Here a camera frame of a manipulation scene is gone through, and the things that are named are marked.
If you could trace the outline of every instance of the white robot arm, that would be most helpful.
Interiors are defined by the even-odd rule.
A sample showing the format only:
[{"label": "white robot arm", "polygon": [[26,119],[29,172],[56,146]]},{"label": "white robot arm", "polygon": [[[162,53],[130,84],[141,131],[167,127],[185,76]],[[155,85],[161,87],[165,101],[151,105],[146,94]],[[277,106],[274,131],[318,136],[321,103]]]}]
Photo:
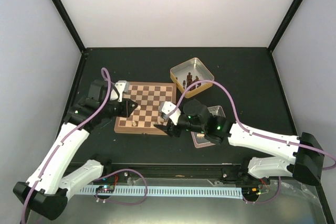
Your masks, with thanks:
[{"label": "white robot arm", "polygon": [[[175,108],[176,105],[168,101],[162,102],[159,107],[162,117],[169,121],[165,126],[155,126],[166,134],[179,137],[181,130],[199,132],[215,144],[224,143],[246,147],[271,155],[272,157],[266,158],[253,157],[249,160],[247,167],[242,167],[242,170],[246,170],[254,178],[288,176],[308,185],[316,186],[321,183],[324,155],[288,144],[301,143],[321,150],[321,146],[313,135],[309,133],[303,133],[301,137],[281,135],[243,124],[231,123],[222,116],[213,116],[207,107],[197,100],[187,102],[183,106],[183,112],[176,109],[173,114],[169,115]],[[287,143],[270,141],[253,133],[281,139]]]},{"label": "white robot arm", "polygon": [[[81,188],[91,181],[111,172],[111,161],[95,156],[76,171],[64,177],[64,172],[80,145],[88,138],[90,132],[103,119],[114,116],[129,117],[138,106],[130,99],[123,99],[122,93],[127,92],[129,83],[118,81],[111,91],[110,101],[103,109],[81,129],[75,130],[62,142],[64,137],[86,120],[102,103],[107,95],[104,81],[94,81],[88,96],[72,106],[64,118],[64,124],[50,151],[26,182],[18,182],[13,192],[23,203],[33,184],[38,181],[29,200],[29,208],[50,220],[56,219],[65,209],[67,202]],[[41,176],[41,170],[48,162]]]}]

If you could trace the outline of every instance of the purple cable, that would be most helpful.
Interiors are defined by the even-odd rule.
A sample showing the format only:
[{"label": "purple cable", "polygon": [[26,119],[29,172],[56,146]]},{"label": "purple cable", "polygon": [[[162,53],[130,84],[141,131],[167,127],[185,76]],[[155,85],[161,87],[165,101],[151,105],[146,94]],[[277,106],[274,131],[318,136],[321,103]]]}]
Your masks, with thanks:
[{"label": "purple cable", "polygon": [[[83,127],[87,122],[89,122],[90,120],[92,120],[92,118],[94,118],[101,110],[102,108],[105,106],[105,104],[108,102],[109,98],[110,98],[110,93],[111,93],[111,78],[110,78],[110,74],[108,72],[108,70],[106,68],[102,68],[101,69],[101,75],[103,76],[104,80],[107,80],[108,82],[108,87],[107,87],[107,94],[106,97],[104,99],[104,101],[102,102],[102,104],[99,106],[99,108],[92,114],[90,115],[85,121],[83,121],[82,123],[80,123],[76,128],[74,128],[72,131],[70,131],[68,134],[66,134],[63,139],[61,140],[61,143],[63,143],[73,132],[75,132],[76,130],[80,129],[81,127]],[[55,153],[57,152],[57,150],[59,149],[59,145],[57,145],[54,149],[54,151],[52,152],[52,154],[49,156],[49,158],[47,159],[46,163],[44,164],[44,166],[41,169],[41,172],[38,175],[38,178],[41,179],[44,171],[46,170],[48,164],[50,163],[51,159],[53,158],[53,156],[55,155]],[[28,202],[33,194],[33,191],[35,190],[37,184],[38,184],[38,180],[35,181],[35,183],[33,184],[33,186],[31,187],[31,189],[28,192],[28,195],[25,199],[25,202],[23,204],[23,208],[22,208],[22,213],[21,213],[21,223],[22,224],[26,224],[26,220],[25,220],[25,213],[26,213],[26,209],[28,206]]]},{"label": "purple cable", "polygon": [[[101,180],[101,179],[103,179],[103,178],[111,177],[111,176],[113,176],[113,175],[115,175],[115,174],[117,174],[117,173],[120,173],[120,172],[133,172],[133,173],[135,173],[135,174],[138,174],[138,175],[141,177],[141,179],[143,180],[144,184],[145,184],[145,194],[143,195],[143,197],[142,197],[141,200],[139,200],[139,201],[137,201],[137,202],[134,202],[134,203],[119,202],[119,201],[106,200],[106,199],[105,199],[105,201],[106,201],[106,202],[115,203],[115,204],[125,205],[125,206],[135,206],[135,205],[138,205],[138,204],[143,203],[143,201],[146,199],[146,197],[147,197],[147,193],[148,193],[147,181],[145,180],[145,178],[142,176],[141,173],[139,173],[139,172],[137,172],[137,171],[135,171],[135,170],[133,170],[133,169],[121,169],[121,170],[117,170],[117,171],[115,171],[115,172],[113,172],[113,173],[110,173],[109,175],[106,175],[106,176],[97,178],[97,179],[95,179],[94,181]],[[102,199],[99,199],[99,198],[98,198],[98,192],[96,193],[95,197],[96,197],[97,200],[102,200]]]},{"label": "purple cable", "polygon": [[[232,106],[232,109],[233,109],[233,113],[234,113],[234,115],[235,115],[235,119],[236,119],[238,125],[239,125],[245,132],[250,133],[250,131],[249,131],[248,129],[246,129],[246,128],[242,125],[242,123],[240,122],[239,117],[238,117],[238,114],[237,114],[237,110],[236,110],[235,103],[234,103],[234,101],[233,101],[233,99],[232,99],[230,93],[226,90],[226,88],[224,88],[220,83],[218,83],[218,82],[216,82],[216,81],[211,81],[211,80],[201,80],[201,81],[196,81],[196,82],[194,82],[193,84],[191,84],[190,86],[188,86],[188,87],[186,88],[186,90],[183,92],[183,94],[181,95],[181,98],[179,99],[179,101],[178,101],[178,103],[177,103],[177,105],[176,105],[176,108],[175,108],[172,112],[170,112],[167,116],[172,115],[172,114],[177,110],[177,108],[181,105],[181,102],[182,102],[182,100],[183,100],[185,94],[187,93],[187,91],[188,91],[192,86],[195,86],[195,85],[197,85],[197,84],[199,84],[199,83],[202,83],[202,82],[210,82],[210,83],[213,83],[214,85],[219,86],[219,87],[226,93],[227,97],[228,97],[229,100],[230,100],[230,103],[231,103],[231,106]],[[255,132],[253,132],[252,135],[254,135],[254,136],[259,136],[259,137],[262,137],[262,138],[265,138],[265,139],[269,139],[269,140],[273,140],[273,141],[276,141],[276,142],[279,142],[279,143],[283,143],[283,144],[291,144],[291,145],[295,145],[295,146],[298,146],[298,147],[301,147],[301,148],[305,148],[305,149],[308,149],[308,150],[311,150],[311,151],[315,151],[315,152],[321,153],[321,154],[323,154],[323,155],[325,155],[325,156],[331,158],[331,159],[334,160],[334,162],[335,162],[335,163],[334,163],[333,165],[331,165],[331,166],[324,167],[323,170],[331,170],[331,169],[336,168],[336,156],[334,156],[334,155],[332,155],[332,154],[329,154],[329,153],[327,153],[327,152],[325,152],[325,151],[323,151],[323,150],[320,150],[320,149],[318,149],[318,148],[311,147],[311,146],[309,146],[309,145],[305,145],[305,144],[298,144],[298,143],[294,143],[294,142],[287,142],[287,141],[285,141],[285,140],[277,139],[277,138],[275,138],[275,137],[265,136],[265,135],[262,135],[262,134],[259,134],[259,133],[255,133]]]},{"label": "purple cable", "polygon": [[276,197],[278,197],[280,193],[281,193],[281,178],[279,177],[279,186],[278,186],[278,190],[277,190],[277,192],[274,194],[274,196],[271,197],[270,199],[265,200],[265,201],[261,201],[261,202],[257,202],[257,201],[248,201],[248,200],[245,199],[245,197],[243,196],[243,200],[244,200],[247,204],[264,204],[264,203],[270,203],[271,201],[275,200]]}]

